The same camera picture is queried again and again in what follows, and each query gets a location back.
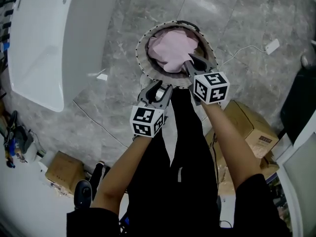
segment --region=white plug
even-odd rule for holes
[[[280,46],[280,43],[278,42],[278,39],[275,39],[274,41],[270,42],[265,46],[265,51],[267,54],[273,53],[278,47]]]
[[[97,79],[101,79],[101,80],[104,80],[104,81],[107,81],[108,80],[108,75],[105,75],[105,74],[100,74]]]

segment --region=pink towel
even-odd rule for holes
[[[184,28],[165,29],[157,32],[148,42],[148,55],[169,73],[182,70],[185,61],[192,61],[189,53],[198,47],[198,38]]]

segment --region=power adapter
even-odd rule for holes
[[[278,47],[280,46],[280,43],[278,42],[278,39],[275,39],[274,41],[270,42],[265,46],[265,51],[268,55],[273,53]]]

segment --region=basket handle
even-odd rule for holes
[[[193,27],[196,29],[196,31],[197,31],[198,33],[200,32],[199,27],[197,27],[195,24],[192,24],[192,23],[190,23],[190,22],[188,22],[188,21],[185,21],[185,20],[178,20],[178,21],[177,21],[177,24],[181,24],[181,23],[184,23],[184,24],[193,26]]]

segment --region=black cable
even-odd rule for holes
[[[214,158],[215,158],[215,167],[216,167],[216,183],[217,183],[217,193],[219,188],[219,178],[218,178],[218,167],[217,167],[217,159],[216,159],[216,151],[214,149],[214,143],[215,143],[216,134],[213,135],[213,141],[212,141],[212,149],[214,152]]]
[[[229,223],[227,220],[221,220],[221,221],[219,222],[219,224],[221,224],[222,222],[227,222],[227,223],[231,226],[231,228],[233,228],[232,225],[231,225],[231,223]]]
[[[46,153],[46,150],[45,150],[45,149],[42,147],[42,145],[40,144],[40,139],[39,139],[38,135],[37,135],[36,133],[34,133],[31,129],[29,130],[29,133],[30,133],[31,135],[34,134],[34,135],[37,137],[39,146],[41,147],[41,150],[43,150],[43,151]]]

